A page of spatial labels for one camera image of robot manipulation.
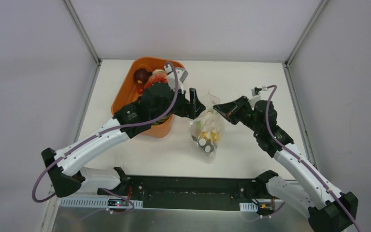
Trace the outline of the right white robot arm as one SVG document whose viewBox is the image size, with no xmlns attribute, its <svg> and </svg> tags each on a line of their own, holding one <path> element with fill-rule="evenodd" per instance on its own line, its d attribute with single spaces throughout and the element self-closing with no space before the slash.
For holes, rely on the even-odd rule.
<svg viewBox="0 0 371 232">
<path fill-rule="evenodd" d="M 263 173 L 262 181 L 255 184 L 255 192 L 261 198 L 270 195 L 295 208 L 307 220 L 315 232 L 342 232 L 351 225 L 357 231 L 362 228 L 356 221 L 358 199 L 352 192 L 344 193 L 325 178 L 300 152 L 294 140 L 277 124 L 277 112 L 272 97 L 254 102 L 246 96 L 214 105 L 226 121 L 236 125 L 241 122 L 253 131 L 258 146 L 281 164 L 300 185 L 296 187 L 280 176 Z"/>
</svg>

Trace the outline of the clear zip top bag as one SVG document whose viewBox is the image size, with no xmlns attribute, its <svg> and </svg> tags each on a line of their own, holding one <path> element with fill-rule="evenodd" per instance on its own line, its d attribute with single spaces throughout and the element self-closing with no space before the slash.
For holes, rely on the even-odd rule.
<svg viewBox="0 0 371 232">
<path fill-rule="evenodd" d="M 218 143 L 225 131 L 225 121 L 214 110 L 214 105 L 220 103 L 220 99 L 207 92 L 200 101 L 206 109 L 196 118 L 189 121 L 189 131 L 196 148 L 200 151 L 207 162 L 213 162 L 216 157 Z"/>
</svg>

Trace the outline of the toy watermelon slice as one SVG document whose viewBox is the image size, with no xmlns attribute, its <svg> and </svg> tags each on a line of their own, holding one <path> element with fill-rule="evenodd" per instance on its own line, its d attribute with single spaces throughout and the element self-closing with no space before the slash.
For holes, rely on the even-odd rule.
<svg viewBox="0 0 371 232">
<path fill-rule="evenodd" d="M 146 82 L 146 84 L 144 85 L 143 88 L 147 89 L 155 83 L 167 83 L 167 82 L 168 82 L 167 75 L 165 73 L 162 73 L 162 72 L 157 72 L 155 74 L 152 74 L 149 77 L 148 81 Z"/>
</svg>

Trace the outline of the white toy cauliflower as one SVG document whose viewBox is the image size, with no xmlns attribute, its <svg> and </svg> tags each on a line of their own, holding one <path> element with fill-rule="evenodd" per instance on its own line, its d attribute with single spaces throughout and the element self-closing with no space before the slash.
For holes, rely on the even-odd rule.
<svg viewBox="0 0 371 232">
<path fill-rule="evenodd" d="M 197 126 L 202 132 L 221 133 L 224 131 L 225 123 L 222 116 L 211 109 L 203 117 L 199 118 Z"/>
</svg>

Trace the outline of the yellow toy corn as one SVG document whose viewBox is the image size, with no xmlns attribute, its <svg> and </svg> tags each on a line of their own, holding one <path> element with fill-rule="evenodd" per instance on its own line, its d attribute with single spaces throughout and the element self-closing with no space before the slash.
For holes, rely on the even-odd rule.
<svg viewBox="0 0 371 232">
<path fill-rule="evenodd" d="M 211 141 L 213 143 L 218 143 L 222 138 L 222 135 L 220 133 L 214 133 L 214 132 L 202 132 L 200 134 L 200 139 L 205 139 L 206 141 Z"/>
</svg>

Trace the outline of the grey toy fish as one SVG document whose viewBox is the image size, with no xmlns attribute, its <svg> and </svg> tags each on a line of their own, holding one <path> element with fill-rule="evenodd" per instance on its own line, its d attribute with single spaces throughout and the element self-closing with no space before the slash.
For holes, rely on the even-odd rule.
<svg viewBox="0 0 371 232">
<path fill-rule="evenodd" d="M 200 137 L 196 141 L 198 149 L 209 160 L 213 160 L 216 156 L 217 145 L 209 138 Z"/>
</svg>

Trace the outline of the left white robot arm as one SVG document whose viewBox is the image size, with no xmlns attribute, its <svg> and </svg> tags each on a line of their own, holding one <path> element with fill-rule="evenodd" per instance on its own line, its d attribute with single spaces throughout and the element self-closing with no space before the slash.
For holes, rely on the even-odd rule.
<svg viewBox="0 0 371 232">
<path fill-rule="evenodd" d="M 154 122 L 165 116 L 195 119 L 205 110 L 196 89 L 190 88 L 189 98 L 186 98 L 177 73 L 171 73 L 174 75 L 173 87 L 165 81 L 154 82 L 136 100 L 122 106 L 85 138 L 65 148 L 47 148 L 41 153 L 45 173 L 49 175 L 57 197 L 67 197 L 81 189 L 95 189 L 100 194 L 108 191 L 119 196 L 125 194 L 128 178 L 121 168 L 93 169 L 87 168 L 86 164 L 108 149 L 151 129 Z"/>
</svg>

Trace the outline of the dark red toy apple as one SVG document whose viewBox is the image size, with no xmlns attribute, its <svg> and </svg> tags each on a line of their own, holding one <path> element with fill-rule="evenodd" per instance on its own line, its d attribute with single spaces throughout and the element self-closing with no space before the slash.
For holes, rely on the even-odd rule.
<svg viewBox="0 0 371 232">
<path fill-rule="evenodd" d="M 150 72 L 145 68 L 139 68 L 137 69 L 133 74 L 133 81 L 140 85 L 144 86 L 150 77 Z"/>
</svg>

